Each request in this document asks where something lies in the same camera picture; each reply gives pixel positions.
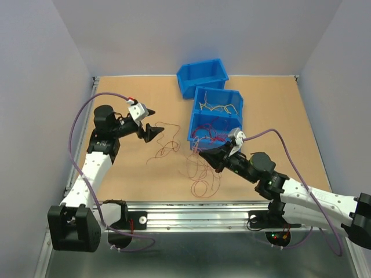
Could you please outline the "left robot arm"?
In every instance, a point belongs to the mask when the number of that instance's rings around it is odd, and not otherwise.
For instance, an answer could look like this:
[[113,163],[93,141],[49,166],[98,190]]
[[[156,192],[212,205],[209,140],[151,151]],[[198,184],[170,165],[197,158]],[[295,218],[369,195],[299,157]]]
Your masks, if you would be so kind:
[[48,224],[53,249],[57,251],[94,252],[102,232],[128,229],[111,248],[122,251],[134,238],[134,225],[144,225],[145,216],[133,217],[124,200],[99,202],[95,191],[114,164],[120,148],[120,138],[137,134],[150,142],[163,131],[161,127],[143,125],[142,120],[155,112],[142,103],[130,100],[128,114],[116,113],[112,106],[101,105],[94,110],[91,133],[83,167],[71,190],[58,206],[48,211]]

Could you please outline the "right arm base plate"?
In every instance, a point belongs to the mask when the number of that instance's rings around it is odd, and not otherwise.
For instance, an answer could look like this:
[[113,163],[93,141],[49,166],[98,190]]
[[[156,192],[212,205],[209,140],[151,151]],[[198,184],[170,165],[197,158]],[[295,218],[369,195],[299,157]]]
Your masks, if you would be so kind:
[[301,226],[302,224],[289,224],[283,218],[269,216],[267,210],[252,211],[246,223],[249,231],[265,231],[268,243],[282,248],[287,247],[291,241],[291,229]]

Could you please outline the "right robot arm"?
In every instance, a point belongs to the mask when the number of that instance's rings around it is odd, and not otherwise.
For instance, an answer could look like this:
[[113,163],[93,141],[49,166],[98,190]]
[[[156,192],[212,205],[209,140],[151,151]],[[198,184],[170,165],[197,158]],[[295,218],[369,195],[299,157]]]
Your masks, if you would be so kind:
[[255,191],[270,201],[267,221],[273,226],[303,224],[330,229],[354,244],[370,249],[370,195],[345,196],[304,185],[275,171],[276,164],[264,152],[247,158],[233,152],[230,142],[200,151],[216,171],[228,169],[255,184]]

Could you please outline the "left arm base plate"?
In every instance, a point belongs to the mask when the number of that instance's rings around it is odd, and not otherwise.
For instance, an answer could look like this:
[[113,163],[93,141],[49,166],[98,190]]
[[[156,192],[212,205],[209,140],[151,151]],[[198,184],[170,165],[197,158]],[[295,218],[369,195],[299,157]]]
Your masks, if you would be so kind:
[[[122,216],[120,220],[110,226],[126,233],[143,231],[147,229],[147,216],[146,211],[130,211],[127,216]],[[128,247],[133,241],[133,238],[129,236],[120,235],[112,231],[108,233],[108,243],[113,247],[123,249]]]

